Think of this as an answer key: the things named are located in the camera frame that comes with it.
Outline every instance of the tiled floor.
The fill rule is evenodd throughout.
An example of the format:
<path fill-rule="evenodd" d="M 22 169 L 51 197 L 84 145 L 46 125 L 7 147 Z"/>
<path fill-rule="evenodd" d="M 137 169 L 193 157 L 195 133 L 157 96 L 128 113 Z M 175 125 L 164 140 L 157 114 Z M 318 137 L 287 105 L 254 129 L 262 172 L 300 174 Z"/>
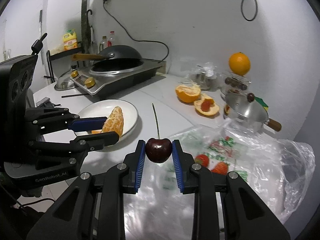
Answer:
<path fill-rule="evenodd" d="M 40 198 L 21 196 L 18 199 L 18 201 L 21 204 L 26 204 L 26 203 L 43 199 L 43 198 L 52 198 L 56 200 L 67 189 L 67 187 L 68 187 L 68 184 L 65 181 L 61 181 L 48 186 L 44 186 L 42 190 L 42 196 Z M 46 201 L 39 202 L 37 204 L 30 205 L 30 207 L 32 207 L 37 211 L 45 212 L 52 204 L 53 204 L 52 201 L 46 200 Z"/>

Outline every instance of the white plate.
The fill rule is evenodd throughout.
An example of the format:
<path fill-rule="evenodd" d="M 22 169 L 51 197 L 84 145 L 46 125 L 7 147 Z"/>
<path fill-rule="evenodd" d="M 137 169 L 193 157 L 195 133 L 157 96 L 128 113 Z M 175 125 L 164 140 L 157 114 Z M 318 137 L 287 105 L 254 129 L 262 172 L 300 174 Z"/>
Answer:
<path fill-rule="evenodd" d="M 121 107 L 122 113 L 123 113 L 123 119 L 124 119 L 123 134 L 120 137 L 120 139 L 122 140 L 135 127 L 138 120 L 138 111 L 133 104 L 127 101 L 116 100 L 116 99 L 104 100 L 104 101 L 100 101 L 87 106 L 86 108 L 82 109 L 78 113 L 78 115 L 80 116 L 80 118 L 100 117 L 100 116 L 108 117 L 116 106 Z M 80 135 L 87 135 L 89 133 L 75 132 L 75 134 L 77 136 L 80 136 Z"/>

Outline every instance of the plate rim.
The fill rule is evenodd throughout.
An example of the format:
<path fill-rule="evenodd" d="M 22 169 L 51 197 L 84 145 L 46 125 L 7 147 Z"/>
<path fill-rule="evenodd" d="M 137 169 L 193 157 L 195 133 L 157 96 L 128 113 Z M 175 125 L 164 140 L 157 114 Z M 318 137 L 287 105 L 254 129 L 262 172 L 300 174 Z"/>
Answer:
<path fill-rule="evenodd" d="M 132 126 L 129 130 L 127 130 L 127 132 L 126 132 L 126 133 L 123 133 L 123 134 L 121 135 L 121 137 L 122 137 L 122 136 L 124 136 L 125 134 L 127 134 L 129 131 L 131 131 L 131 130 L 135 127 L 135 125 L 137 124 L 137 121 L 138 121 L 138 118 L 139 118 L 139 112 L 138 112 L 138 109 L 135 107 L 135 105 L 134 105 L 134 104 L 132 104 L 132 103 L 130 103 L 130 102 L 128 102 L 128 101 L 126 101 L 126 100 L 122 100 L 122 99 L 106 99 L 106 100 L 101 100 L 101 101 L 98 101 L 98 102 L 92 103 L 92 104 L 90 104 L 90 105 L 86 106 L 85 108 L 83 108 L 82 110 L 84 110 L 84 109 L 86 109 L 87 107 L 92 106 L 92 105 L 94 105 L 94 104 L 97 104 L 97 103 L 100 103 L 100 102 L 103 102 L 103 101 L 109 101 L 109 100 L 116 100 L 116 101 L 123 101 L 123 102 L 126 102 L 126 103 L 128 103 L 128 104 L 132 105 L 132 106 L 134 107 L 134 109 L 136 110 L 137 117 L 136 117 L 136 120 L 134 121 L 133 126 Z"/>

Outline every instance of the stainless steel stove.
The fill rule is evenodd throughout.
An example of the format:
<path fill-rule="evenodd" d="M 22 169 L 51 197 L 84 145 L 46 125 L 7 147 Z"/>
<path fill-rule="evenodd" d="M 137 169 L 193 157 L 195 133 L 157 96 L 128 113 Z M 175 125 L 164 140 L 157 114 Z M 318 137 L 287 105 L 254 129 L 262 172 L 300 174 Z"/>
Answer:
<path fill-rule="evenodd" d="M 156 75 L 158 68 L 165 66 L 165 61 L 142 59 L 137 62 L 121 64 L 116 60 L 108 60 L 107 66 L 90 66 L 78 69 L 71 80 L 90 95 L 106 96 L 132 87 Z"/>

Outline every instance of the stove knob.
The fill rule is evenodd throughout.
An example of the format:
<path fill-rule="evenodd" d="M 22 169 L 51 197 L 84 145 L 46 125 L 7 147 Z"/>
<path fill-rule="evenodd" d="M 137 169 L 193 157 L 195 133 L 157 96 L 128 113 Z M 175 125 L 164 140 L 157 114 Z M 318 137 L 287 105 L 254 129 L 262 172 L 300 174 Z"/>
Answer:
<path fill-rule="evenodd" d="M 78 76 L 78 75 L 79 75 L 79 73 L 78 73 L 77 70 L 75 70 L 75 71 L 73 71 L 73 72 L 71 73 L 71 77 L 73 77 L 73 78 L 75 78 L 75 77 Z"/>
<path fill-rule="evenodd" d="M 85 80 L 84 84 L 87 88 L 91 88 L 96 84 L 96 82 L 94 81 L 93 77 L 90 77 Z"/>

